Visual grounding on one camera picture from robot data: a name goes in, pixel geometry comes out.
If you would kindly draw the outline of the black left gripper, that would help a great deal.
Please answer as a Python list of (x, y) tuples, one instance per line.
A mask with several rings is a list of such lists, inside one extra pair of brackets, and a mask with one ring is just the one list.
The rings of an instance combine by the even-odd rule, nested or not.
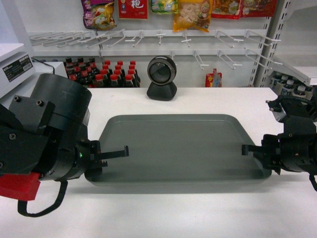
[[(124, 149), (120, 151), (100, 152), (101, 147), (97, 140), (79, 141), (72, 150), (61, 150), (54, 166), (53, 179), (77, 179), (84, 173), (89, 176), (100, 175), (103, 172), (103, 168), (108, 166), (107, 161), (103, 160), (128, 157), (129, 147), (125, 145)], [(96, 160), (96, 154), (99, 154), (99, 160)]]

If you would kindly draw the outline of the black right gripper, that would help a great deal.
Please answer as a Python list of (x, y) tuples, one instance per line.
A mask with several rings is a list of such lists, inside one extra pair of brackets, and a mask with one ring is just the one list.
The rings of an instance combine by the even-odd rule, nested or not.
[(279, 134), (264, 135), (262, 147), (243, 144), (242, 155), (249, 152), (262, 153), (261, 162), (263, 167), (280, 174), (281, 170), (289, 172), (307, 172), (317, 174), (317, 135), (304, 134), (283, 136)]

